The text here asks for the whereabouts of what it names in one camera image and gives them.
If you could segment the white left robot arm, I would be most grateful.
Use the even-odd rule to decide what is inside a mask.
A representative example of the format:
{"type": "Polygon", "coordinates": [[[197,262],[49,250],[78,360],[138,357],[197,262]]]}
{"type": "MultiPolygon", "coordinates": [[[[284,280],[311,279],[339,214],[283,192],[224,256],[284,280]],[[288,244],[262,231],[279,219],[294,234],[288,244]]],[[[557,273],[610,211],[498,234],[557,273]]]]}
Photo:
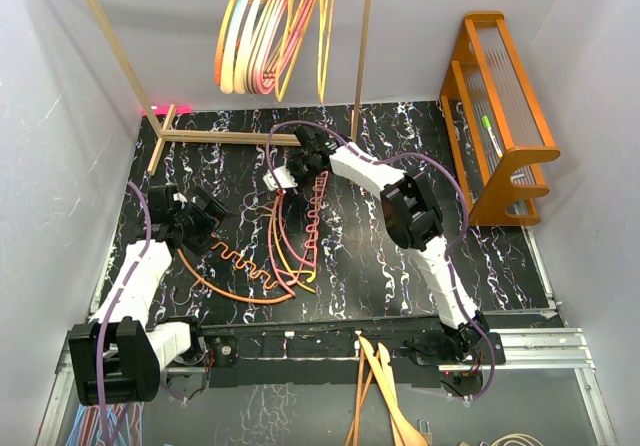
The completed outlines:
{"type": "Polygon", "coordinates": [[[84,406],[147,402],[160,388],[162,371],[175,359],[200,362],[207,342],[194,318],[172,317],[148,324],[156,291],[174,256],[211,249],[213,234],[230,210],[199,186],[182,194],[177,185],[132,189],[143,211],[141,234],[106,298],[84,324],[69,333],[75,385],[84,406]]]}

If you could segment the pink wavy wire hanger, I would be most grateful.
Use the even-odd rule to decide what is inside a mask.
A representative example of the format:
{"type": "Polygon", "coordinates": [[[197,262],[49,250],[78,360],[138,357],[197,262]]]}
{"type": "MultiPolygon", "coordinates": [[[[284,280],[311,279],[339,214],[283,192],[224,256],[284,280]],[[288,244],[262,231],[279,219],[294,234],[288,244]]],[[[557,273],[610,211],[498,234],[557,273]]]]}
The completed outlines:
{"type": "Polygon", "coordinates": [[[304,260],[300,261],[300,263],[304,263],[308,266],[308,269],[306,270],[307,284],[313,283],[317,276],[317,242],[319,239],[319,223],[324,204],[328,177],[329,173],[323,172],[315,178],[312,187],[312,196],[309,201],[310,206],[307,211],[308,224],[305,227],[307,239],[304,242],[304,260]]]}

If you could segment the orange thin hanger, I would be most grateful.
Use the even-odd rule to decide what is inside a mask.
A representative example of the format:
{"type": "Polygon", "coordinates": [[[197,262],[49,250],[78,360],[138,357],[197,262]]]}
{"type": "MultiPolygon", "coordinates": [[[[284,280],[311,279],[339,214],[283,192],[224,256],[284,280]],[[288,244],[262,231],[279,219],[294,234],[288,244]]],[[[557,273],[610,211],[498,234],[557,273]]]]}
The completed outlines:
{"type": "Polygon", "coordinates": [[[223,60],[223,54],[224,54],[226,33],[228,30],[229,22],[230,22],[231,15],[233,13],[236,1],[237,0],[228,1],[225,12],[222,17],[220,29],[219,29],[218,40],[216,44],[215,68],[214,68],[215,83],[218,86],[221,85],[222,60],[223,60]]]}

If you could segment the yellow velvet hanger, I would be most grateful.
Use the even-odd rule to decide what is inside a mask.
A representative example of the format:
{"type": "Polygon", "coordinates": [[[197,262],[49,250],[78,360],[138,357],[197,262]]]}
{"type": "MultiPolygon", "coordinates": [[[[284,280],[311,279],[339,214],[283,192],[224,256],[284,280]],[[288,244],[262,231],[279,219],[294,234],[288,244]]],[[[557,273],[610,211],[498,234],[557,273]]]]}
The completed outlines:
{"type": "Polygon", "coordinates": [[[335,0],[318,0],[319,6],[319,37],[317,55],[317,95],[318,101],[323,103],[328,75],[329,56],[331,48],[331,34],[334,17],[335,0]]]}
{"type": "Polygon", "coordinates": [[[278,102],[286,94],[315,4],[316,0],[288,0],[274,82],[274,94],[278,102]]]}

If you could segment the pink plastic hanger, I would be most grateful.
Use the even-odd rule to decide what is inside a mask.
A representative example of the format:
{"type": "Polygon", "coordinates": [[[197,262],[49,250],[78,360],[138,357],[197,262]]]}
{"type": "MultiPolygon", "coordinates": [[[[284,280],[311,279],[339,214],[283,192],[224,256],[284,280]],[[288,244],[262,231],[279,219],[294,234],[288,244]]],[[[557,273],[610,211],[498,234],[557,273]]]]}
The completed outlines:
{"type": "Polygon", "coordinates": [[[254,94],[269,94],[275,82],[276,64],[282,41],[281,21],[288,0],[267,0],[259,20],[255,54],[249,65],[248,90],[254,94]]]}
{"type": "Polygon", "coordinates": [[[276,0],[277,48],[269,54],[267,78],[278,102],[284,99],[317,0],[276,0]]]}

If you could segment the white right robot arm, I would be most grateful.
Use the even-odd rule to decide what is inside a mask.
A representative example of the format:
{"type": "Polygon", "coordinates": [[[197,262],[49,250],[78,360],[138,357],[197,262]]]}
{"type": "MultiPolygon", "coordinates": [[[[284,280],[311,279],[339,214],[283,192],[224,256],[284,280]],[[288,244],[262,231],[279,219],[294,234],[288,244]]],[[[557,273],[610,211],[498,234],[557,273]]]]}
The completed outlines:
{"type": "Polygon", "coordinates": [[[447,354],[460,363],[471,361],[480,353],[489,327],[447,254],[443,214],[428,176],[392,167],[310,122],[298,122],[295,136],[302,151],[276,170],[277,180],[293,188],[329,172],[377,197],[389,237],[413,258],[436,300],[447,354]]]}

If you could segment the yellow wavy wire hanger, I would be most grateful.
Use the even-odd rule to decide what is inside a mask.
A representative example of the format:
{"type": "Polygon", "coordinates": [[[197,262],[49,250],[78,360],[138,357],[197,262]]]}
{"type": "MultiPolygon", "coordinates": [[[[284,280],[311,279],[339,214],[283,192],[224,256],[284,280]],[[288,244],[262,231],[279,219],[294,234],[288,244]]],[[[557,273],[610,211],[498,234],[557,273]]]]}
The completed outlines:
{"type": "Polygon", "coordinates": [[[285,217],[284,217],[284,198],[282,200],[280,210],[279,210],[279,217],[277,220],[277,233],[278,233],[278,240],[279,240],[279,246],[280,246],[279,254],[281,256],[282,262],[284,262],[284,263],[282,262],[280,263],[281,266],[284,268],[282,273],[285,273],[285,269],[287,269],[290,273],[297,273],[298,282],[296,286],[308,293],[316,295],[317,291],[314,288],[314,284],[317,279],[317,276],[313,283],[307,284],[306,270],[308,269],[308,266],[305,265],[304,263],[300,263],[300,261],[304,260],[303,258],[304,251],[305,251],[304,242],[307,239],[307,233],[302,243],[302,250],[298,251],[291,244],[291,241],[287,234],[285,217]]]}

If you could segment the orange wavy wire hanger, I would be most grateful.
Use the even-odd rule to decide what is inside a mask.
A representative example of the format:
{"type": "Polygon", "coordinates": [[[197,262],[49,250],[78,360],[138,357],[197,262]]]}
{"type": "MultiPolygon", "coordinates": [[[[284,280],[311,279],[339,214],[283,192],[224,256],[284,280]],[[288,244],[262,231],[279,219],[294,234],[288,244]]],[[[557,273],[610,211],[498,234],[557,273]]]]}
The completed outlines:
{"type": "Polygon", "coordinates": [[[246,258],[240,251],[233,249],[227,242],[217,236],[213,237],[212,244],[205,252],[205,256],[214,254],[221,264],[228,267],[230,274],[242,274],[251,284],[260,284],[263,292],[262,296],[259,296],[257,293],[241,295],[236,292],[233,287],[223,288],[218,286],[203,276],[201,271],[192,264],[187,258],[185,248],[177,249],[176,253],[182,265],[192,275],[197,284],[231,301],[256,306],[275,306],[295,298],[293,290],[281,286],[270,271],[261,268],[254,261],[246,258]]]}

